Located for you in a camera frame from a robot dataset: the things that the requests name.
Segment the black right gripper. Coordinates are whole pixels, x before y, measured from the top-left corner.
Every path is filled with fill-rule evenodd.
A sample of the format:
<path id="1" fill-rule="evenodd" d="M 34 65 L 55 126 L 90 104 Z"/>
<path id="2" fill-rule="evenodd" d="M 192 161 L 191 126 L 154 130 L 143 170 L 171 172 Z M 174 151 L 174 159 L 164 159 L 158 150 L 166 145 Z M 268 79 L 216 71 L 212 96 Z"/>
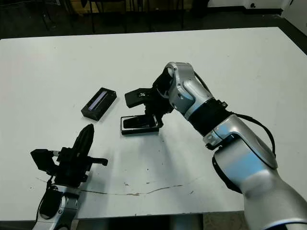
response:
<path id="1" fill-rule="evenodd" d="M 163 115 L 173 111 L 170 105 L 168 91 L 173 77 L 168 71 L 163 71 L 154 81 L 149 93 L 149 101 L 145 103 L 145 116 L 147 120 L 153 120 L 156 127 L 164 125 Z"/>

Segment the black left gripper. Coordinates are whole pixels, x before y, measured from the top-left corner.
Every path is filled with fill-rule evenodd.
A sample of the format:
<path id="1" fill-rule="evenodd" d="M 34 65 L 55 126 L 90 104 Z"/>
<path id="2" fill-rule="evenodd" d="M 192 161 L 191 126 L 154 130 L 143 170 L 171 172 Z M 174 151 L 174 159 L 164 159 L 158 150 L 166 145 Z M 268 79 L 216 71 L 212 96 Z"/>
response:
<path id="1" fill-rule="evenodd" d="M 57 158 L 59 165 L 55 184 L 79 187 L 81 183 L 86 182 L 86 172 L 90 171 L 92 164 L 107 166 L 108 159 L 88 156 L 93 139 L 94 125 L 88 124 L 81 130 L 72 148 L 61 149 Z"/>

